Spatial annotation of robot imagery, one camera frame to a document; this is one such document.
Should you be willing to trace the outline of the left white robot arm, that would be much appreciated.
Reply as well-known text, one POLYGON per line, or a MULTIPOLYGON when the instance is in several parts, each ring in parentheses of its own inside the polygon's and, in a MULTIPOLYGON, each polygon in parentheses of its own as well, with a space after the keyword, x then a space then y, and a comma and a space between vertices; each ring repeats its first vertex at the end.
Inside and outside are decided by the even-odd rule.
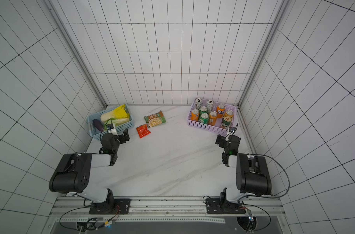
POLYGON ((65 154, 56 167, 50 182, 52 192, 78 196, 91 202, 91 215, 126 215, 129 213, 130 199, 115 199, 112 190, 100 187, 95 182, 94 169, 113 167, 118 159, 121 144, 130 140, 128 130, 119 135, 106 133, 101 138, 102 147, 98 154, 65 154))

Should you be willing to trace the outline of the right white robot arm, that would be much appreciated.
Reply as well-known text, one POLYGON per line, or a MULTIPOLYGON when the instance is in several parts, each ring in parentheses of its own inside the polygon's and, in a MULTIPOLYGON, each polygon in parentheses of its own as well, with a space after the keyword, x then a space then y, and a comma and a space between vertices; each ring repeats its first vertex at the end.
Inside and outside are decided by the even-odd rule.
POLYGON ((220 193, 215 212, 222 214, 243 214, 246 208, 241 199, 254 195, 261 197, 270 195, 272 190, 271 178, 264 156, 249 155, 239 152, 241 138, 234 135, 218 135, 215 144, 223 149, 222 163, 226 167, 235 168, 235 191, 231 198, 227 197, 229 189, 220 193))

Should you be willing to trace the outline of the silver white drink can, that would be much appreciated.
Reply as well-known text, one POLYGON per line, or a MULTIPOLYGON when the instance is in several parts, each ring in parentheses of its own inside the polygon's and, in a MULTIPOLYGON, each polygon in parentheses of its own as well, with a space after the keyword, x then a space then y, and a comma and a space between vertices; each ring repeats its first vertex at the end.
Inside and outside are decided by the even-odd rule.
POLYGON ((195 109, 200 109, 202 106, 202 99, 201 98, 196 98, 194 102, 194 108, 195 109))

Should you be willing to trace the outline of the purple plastic basket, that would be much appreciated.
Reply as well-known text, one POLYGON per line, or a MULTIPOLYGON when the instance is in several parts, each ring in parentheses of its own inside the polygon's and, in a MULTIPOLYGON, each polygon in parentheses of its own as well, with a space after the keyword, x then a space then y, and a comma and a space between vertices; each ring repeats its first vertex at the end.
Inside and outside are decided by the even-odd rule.
POLYGON ((187 116, 189 126, 226 136, 231 127, 238 123, 237 107, 215 102, 211 99, 196 98, 187 116))

